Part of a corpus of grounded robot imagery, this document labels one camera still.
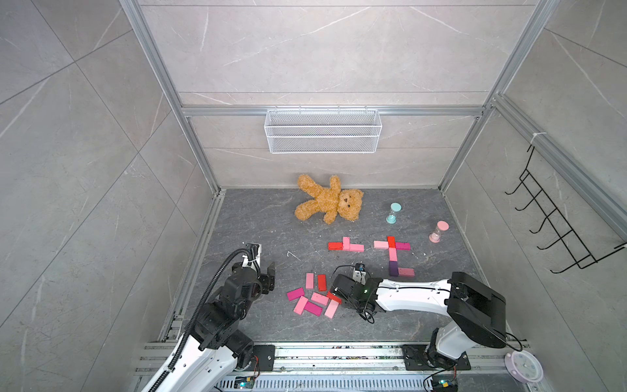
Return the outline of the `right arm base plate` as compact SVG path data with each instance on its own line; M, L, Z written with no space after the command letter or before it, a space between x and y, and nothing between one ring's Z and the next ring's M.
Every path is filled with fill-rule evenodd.
M470 371L468 355L464 352L459 359L449 359L427 345L402 345L403 362L408 371Z

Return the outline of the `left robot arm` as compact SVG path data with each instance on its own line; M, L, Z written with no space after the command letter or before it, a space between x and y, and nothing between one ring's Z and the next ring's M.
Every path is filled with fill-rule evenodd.
M144 387L145 391L213 391L235 369L256 366L251 338L239 331L251 304L274 290L275 264L258 274L253 266L236 265L223 287L202 305L187 341L173 353Z

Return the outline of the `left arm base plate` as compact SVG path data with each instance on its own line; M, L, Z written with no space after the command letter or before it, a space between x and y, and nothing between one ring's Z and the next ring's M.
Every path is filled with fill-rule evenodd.
M275 362L275 345L254 345L246 348L238 360L238 367L244 371L272 372Z

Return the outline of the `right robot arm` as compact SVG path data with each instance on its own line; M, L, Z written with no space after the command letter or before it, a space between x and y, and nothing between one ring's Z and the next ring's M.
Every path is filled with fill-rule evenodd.
M355 269L352 276L335 274L329 292L355 308L370 324L380 311L414 310L449 317L445 327L434 329L427 346L403 349L407 365L415 362L453 369L476 345L493 349L507 346L506 299L465 272L417 283L369 278Z

